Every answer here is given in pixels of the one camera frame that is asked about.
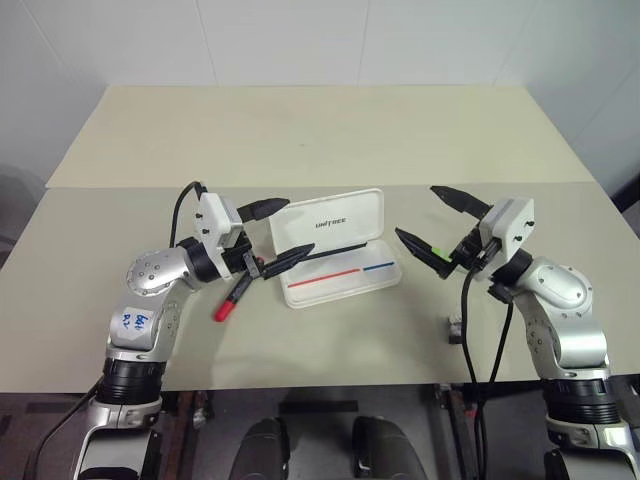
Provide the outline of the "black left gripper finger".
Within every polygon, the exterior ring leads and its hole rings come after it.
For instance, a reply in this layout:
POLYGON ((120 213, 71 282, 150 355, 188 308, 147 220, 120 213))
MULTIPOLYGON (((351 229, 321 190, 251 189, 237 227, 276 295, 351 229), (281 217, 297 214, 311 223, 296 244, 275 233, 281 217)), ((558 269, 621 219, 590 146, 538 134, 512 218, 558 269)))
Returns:
POLYGON ((304 260, 314 247, 315 244, 310 243, 293 247, 278 254, 273 261, 263 265, 261 269, 261 277, 263 279, 270 279, 292 269, 299 262, 304 260))
POLYGON ((238 209, 243 223, 268 218, 282 210, 290 203, 286 198, 267 198, 246 204, 238 209))

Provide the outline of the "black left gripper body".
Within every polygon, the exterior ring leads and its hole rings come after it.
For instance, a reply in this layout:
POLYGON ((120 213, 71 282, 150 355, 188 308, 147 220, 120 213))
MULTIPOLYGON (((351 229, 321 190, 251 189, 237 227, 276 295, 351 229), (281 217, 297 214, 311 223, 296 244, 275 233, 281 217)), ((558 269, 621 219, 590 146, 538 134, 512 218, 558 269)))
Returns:
POLYGON ((222 258, 232 274, 248 273, 252 279, 261 276, 263 260, 254 254, 246 233, 241 233, 233 246, 224 249, 222 258))

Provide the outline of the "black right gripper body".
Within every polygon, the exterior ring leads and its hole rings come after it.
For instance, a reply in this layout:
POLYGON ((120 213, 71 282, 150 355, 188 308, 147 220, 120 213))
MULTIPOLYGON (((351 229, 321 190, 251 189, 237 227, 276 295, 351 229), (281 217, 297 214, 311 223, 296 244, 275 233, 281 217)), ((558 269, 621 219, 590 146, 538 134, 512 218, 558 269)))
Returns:
POLYGON ((488 240, 482 239, 480 226, 477 222, 451 252, 454 271, 483 271, 501 250, 499 238, 489 234, 488 240))

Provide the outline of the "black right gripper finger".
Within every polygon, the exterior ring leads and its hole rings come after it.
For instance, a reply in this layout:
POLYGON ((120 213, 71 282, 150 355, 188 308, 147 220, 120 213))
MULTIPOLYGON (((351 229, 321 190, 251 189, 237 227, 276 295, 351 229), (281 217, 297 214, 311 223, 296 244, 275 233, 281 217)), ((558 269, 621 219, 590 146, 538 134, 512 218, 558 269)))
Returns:
POLYGON ((475 219, 482 219, 490 211, 488 204, 468 192, 437 185, 432 185, 430 190, 447 206, 457 212, 469 214, 475 219))
POLYGON ((435 271, 441 279, 447 279, 455 270, 456 264, 452 260, 448 260, 437 254, 430 244, 426 243, 418 236, 398 227, 396 227, 394 231, 398 239, 409 250, 409 252, 415 258, 435 271))

